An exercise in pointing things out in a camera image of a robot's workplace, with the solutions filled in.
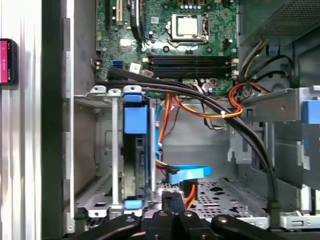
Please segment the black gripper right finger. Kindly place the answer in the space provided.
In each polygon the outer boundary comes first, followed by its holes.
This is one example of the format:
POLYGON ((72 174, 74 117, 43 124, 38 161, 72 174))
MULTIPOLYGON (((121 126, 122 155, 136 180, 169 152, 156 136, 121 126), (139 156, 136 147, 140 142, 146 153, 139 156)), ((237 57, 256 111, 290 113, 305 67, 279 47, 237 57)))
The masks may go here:
POLYGON ((203 223, 199 215, 187 210, 180 193, 172 194, 173 213, 177 215, 178 236, 186 240, 283 240, 284 237, 230 215, 220 214, 203 223))

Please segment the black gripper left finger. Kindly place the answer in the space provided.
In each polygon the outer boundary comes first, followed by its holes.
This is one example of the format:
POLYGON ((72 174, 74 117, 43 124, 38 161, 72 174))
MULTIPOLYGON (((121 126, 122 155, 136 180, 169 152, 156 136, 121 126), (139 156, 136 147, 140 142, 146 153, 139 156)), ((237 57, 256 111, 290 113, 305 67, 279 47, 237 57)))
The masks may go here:
POLYGON ((170 240, 175 218, 175 192, 164 191, 161 210, 141 219, 124 214, 72 237, 73 240, 170 240))

